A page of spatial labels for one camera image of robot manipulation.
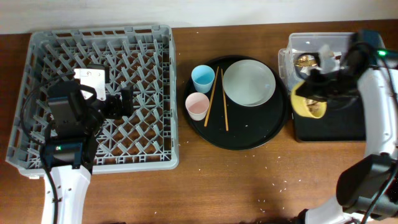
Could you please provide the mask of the food scraps rice and shells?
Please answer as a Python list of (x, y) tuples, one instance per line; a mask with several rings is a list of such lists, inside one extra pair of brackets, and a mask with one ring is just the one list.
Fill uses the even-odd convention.
[(311, 99), (305, 99), (305, 104), (311, 114), (317, 113), (322, 107), (322, 102)]

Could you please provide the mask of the yellow bowl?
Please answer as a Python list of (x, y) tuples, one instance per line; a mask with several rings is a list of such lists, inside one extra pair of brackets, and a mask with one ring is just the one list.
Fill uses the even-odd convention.
[(327, 103), (326, 102), (322, 102), (322, 107), (321, 109), (315, 113), (315, 114), (311, 114), (311, 112), (309, 112), (308, 108), (306, 107), (305, 104), (305, 99), (308, 98), (304, 98), (302, 96), (298, 96), (295, 94), (296, 89), (302, 84), (303, 82), (300, 82), (298, 84), (296, 84), (290, 94), (290, 102), (292, 104), (293, 110), (301, 117), (305, 117), (305, 118), (313, 118), (313, 119), (320, 119), (322, 118), (325, 113), (326, 113), (326, 109), (327, 109)]

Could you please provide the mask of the brown coffee sachet wrapper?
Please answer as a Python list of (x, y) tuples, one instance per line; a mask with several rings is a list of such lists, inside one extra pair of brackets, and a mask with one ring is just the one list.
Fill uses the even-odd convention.
[(294, 60), (295, 67), (319, 67), (326, 69), (328, 67), (335, 67), (341, 59), (341, 54), (334, 52), (320, 53), (320, 52), (305, 52), (299, 54)]

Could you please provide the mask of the grey round plate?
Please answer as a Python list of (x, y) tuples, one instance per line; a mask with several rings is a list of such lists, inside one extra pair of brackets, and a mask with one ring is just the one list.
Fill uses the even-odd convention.
[(224, 72), (223, 89), (234, 103), (255, 107), (270, 100), (276, 89), (276, 80), (271, 69), (262, 62), (240, 60)]

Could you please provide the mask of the pink plastic cup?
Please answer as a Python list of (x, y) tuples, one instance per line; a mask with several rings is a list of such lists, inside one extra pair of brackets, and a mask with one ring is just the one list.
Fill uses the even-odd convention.
[(195, 92), (187, 96), (185, 107), (192, 120), (201, 121), (207, 114), (210, 107), (210, 101), (205, 94)]

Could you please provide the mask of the light blue plastic cup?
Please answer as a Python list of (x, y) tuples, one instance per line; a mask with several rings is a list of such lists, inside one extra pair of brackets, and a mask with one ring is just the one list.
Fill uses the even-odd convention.
[(215, 71), (207, 65), (199, 65), (192, 70), (191, 79), (197, 92), (208, 93), (215, 80)]

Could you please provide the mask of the wooden chopstick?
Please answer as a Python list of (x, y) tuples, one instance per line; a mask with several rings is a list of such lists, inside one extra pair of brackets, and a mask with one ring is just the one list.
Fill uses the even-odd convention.
[(215, 94), (215, 89), (216, 89), (216, 84), (217, 84), (219, 70), (220, 70), (220, 68), (217, 67), (216, 74), (215, 74), (215, 80), (213, 82), (213, 86), (212, 86), (212, 89), (211, 89), (211, 95), (210, 95), (210, 100), (209, 100), (210, 103), (209, 103), (208, 111), (207, 111), (207, 114), (206, 114), (206, 117), (205, 117), (204, 127), (208, 126), (208, 121), (209, 121), (209, 117), (210, 117), (210, 113), (211, 113), (211, 107), (212, 107), (212, 104), (213, 104), (213, 98), (214, 98), (214, 94)]
[(229, 131), (229, 124), (228, 124), (228, 109), (227, 109), (227, 104), (226, 104), (226, 95), (224, 91), (224, 72), (223, 69), (221, 69), (221, 89), (222, 89), (222, 95), (223, 95), (223, 108), (224, 108), (224, 122), (225, 122), (225, 128), (226, 131)]

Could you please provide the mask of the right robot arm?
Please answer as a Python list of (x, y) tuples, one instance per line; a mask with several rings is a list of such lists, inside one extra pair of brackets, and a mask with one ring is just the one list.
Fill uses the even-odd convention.
[(312, 70), (295, 85), (296, 114), (311, 117), (305, 100), (326, 103), (358, 96), (363, 102), (366, 152), (339, 177), (336, 194), (323, 205), (305, 209), (294, 223), (367, 223), (397, 218), (397, 52), (387, 50), (380, 34), (351, 35), (338, 70)]

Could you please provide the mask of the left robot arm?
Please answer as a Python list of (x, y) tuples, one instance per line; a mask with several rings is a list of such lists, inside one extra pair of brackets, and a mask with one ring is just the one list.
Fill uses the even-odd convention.
[(106, 119), (133, 114), (133, 90), (99, 97), (93, 87), (74, 81), (49, 88), (48, 104), (54, 117), (45, 129), (40, 161), (45, 171), (42, 223), (81, 223), (91, 181), (97, 136)]

